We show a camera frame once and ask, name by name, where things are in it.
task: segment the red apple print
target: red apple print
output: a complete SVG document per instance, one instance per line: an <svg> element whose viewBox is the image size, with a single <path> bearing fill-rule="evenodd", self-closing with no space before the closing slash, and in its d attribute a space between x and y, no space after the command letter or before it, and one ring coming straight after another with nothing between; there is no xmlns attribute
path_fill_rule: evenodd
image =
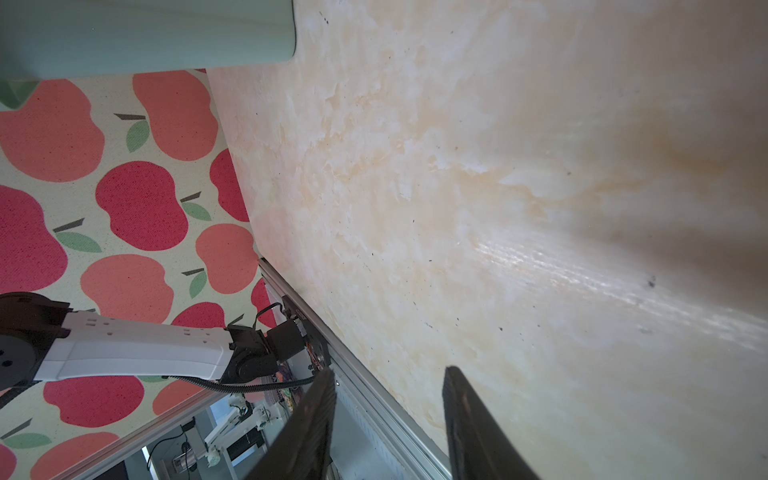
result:
<svg viewBox="0 0 768 480"><path fill-rule="evenodd" d="M136 161L113 168L96 186L96 202L109 214L114 234L140 250L168 250L187 235L174 179L159 165Z"/></svg>
<svg viewBox="0 0 768 480"><path fill-rule="evenodd" d="M237 293L256 276L259 257L253 236L239 225L219 223L200 234L195 250L205 263L208 282L218 293Z"/></svg>
<svg viewBox="0 0 768 480"><path fill-rule="evenodd" d="M102 258L83 273L80 287L101 315L136 322L162 323L174 301L163 266L141 255Z"/></svg>
<svg viewBox="0 0 768 480"><path fill-rule="evenodd" d="M29 194L0 185L0 225L0 293L34 292L64 275L67 254Z"/></svg>
<svg viewBox="0 0 768 480"><path fill-rule="evenodd" d="M199 386L177 380L157 394L152 402L152 411L155 415L161 415L201 390Z"/></svg>
<svg viewBox="0 0 768 480"><path fill-rule="evenodd" d="M44 453L32 467L29 478L50 480L119 439L120 437L109 432L87 433L69 439Z"/></svg>
<svg viewBox="0 0 768 480"><path fill-rule="evenodd" d="M0 480L8 480L16 470L16 455L5 445L0 445Z"/></svg>
<svg viewBox="0 0 768 480"><path fill-rule="evenodd" d="M0 113L0 146L14 167L49 182L71 182L96 170L104 134L91 102L69 80L42 82L19 111Z"/></svg>
<svg viewBox="0 0 768 480"><path fill-rule="evenodd" d="M47 382L43 398L60 410L61 421L95 429L129 416L144 398L134 376L95 376Z"/></svg>
<svg viewBox="0 0 768 480"><path fill-rule="evenodd" d="M171 325L191 326L196 329L224 328L224 310L217 303L195 303L171 322Z"/></svg>
<svg viewBox="0 0 768 480"><path fill-rule="evenodd" d="M253 288L253 291L250 293L250 302L259 311L261 311L264 308L267 308L269 305L272 304L272 302L270 302L270 295L266 292L266 283L264 283L264 279L261 279L258 282L256 282L256 286ZM270 327L271 329L277 326L277 321L275 320L275 314L272 310L269 310L266 313L262 313L262 315L259 317L259 321L264 325Z"/></svg>
<svg viewBox="0 0 768 480"><path fill-rule="evenodd" d="M134 75L134 93L147 109L157 146L176 160L192 161L213 150L219 124L210 113L210 94L188 71Z"/></svg>
<svg viewBox="0 0 768 480"><path fill-rule="evenodd" d="M210 165L210 181L219 189L219 205L235 220L247 222L248 212L245 210L229 148L218 154Z"/></svg>

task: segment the wire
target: wire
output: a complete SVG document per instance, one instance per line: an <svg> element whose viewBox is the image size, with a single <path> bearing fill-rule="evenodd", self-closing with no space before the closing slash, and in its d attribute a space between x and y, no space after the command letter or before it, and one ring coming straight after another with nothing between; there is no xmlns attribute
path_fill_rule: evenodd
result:
<svg viewBox="0 0 768 480"><path fill-rule="evenodd" d="M154 447L152 447L152 449L149 451L149 455L147 456L147 471L149 471L149 463L152 461L152 454L154 453L154 450L157 448L157 446L159 444L161 444L162 442L166 442L167 440L178 439L179 437L181 437L182 435L185 435L185 434L186 434L186 432L182 432L182 433L176 435L175 437L169 437L167 439L162 439L158 443L154 444Z"/></svg>
<svg viewBox="0 0 768 480"><path fill-rule="evenodd" d="M285 315L285 310L283 310L283 304L282 304L282 303L280 303L280 302L275 302L275 303L273 303L272 305L268 306L267 308L265 308L265 309L263 309L263 310L260 310L260 311L259 311L259 312L256 314L256 318L255 318L255 319L253 319L253 328L256 328L256 321L259 319L259 317L260 317L260 316L262 316L264 313L267 313L267 312L269 312L271 309L275 308L276 306L279 306L279 307L280 307L280 313L282 313L283 315Z"/></svg>
<svg viewBox="0 0 768 480"><path fill-rule="evenodd" d="M278 402L277 405L279 405L280 408L283 409L283 411L285 412L285 416L283 418L287 420L290 417L290 413L288 413L288 407L283 405L283 402Z"/></svg>
<svg viewBox="0 0 768 480"><path fill-rule="evenodd" d="M220 393L252 393L280 389L294 389L297 386L309 385L315 379L315 376L311 376L301 380L291 380L290 382L272 382L263 383L261 385L227 385L226 383L211 382L210 380L198 379L193 376L171 375L170 377Z"/></svg>
<svg viewBox="0 0 768 480"><path fill-rule="evenodd" d="M182 452L184 454L184 466L187 467L187 480L190 480L190 464L187 461L187 452L190 451L190 440L187 437L187 433L184 432L184 448L182 449Z"/></svg>

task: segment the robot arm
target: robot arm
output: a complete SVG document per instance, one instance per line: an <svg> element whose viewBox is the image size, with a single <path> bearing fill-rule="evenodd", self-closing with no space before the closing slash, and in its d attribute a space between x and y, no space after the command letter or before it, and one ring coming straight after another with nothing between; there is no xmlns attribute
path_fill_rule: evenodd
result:
<svg viewBox="0 0 768 480"><path fill-rule="evenodd" d="M268 336L73 312L36 293L0 295L0 390L82 376L192 376L243 384L277 371L304 347L289 320Z"/></svg>

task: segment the marble surface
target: marble surface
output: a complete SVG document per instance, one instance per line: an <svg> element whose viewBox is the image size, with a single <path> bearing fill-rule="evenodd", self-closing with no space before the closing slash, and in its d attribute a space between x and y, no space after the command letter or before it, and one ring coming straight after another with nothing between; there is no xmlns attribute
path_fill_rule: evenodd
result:
<svg viewBox="0 0 768 480"><path fill-rule="evenodd" d="M768 7L296 2L210 83L259 251L445 448L768 477Z"/></svg>

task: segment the green container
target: green container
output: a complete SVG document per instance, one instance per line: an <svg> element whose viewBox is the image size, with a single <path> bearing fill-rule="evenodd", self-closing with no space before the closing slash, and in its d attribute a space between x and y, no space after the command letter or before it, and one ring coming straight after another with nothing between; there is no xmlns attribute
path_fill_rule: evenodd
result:
<svg viewBox="0 0 768 480"><path fill-rule="evenodd" d="M0 103L19 108L30 81L274 63L295 50L291 0L2 0Z"/></svg>

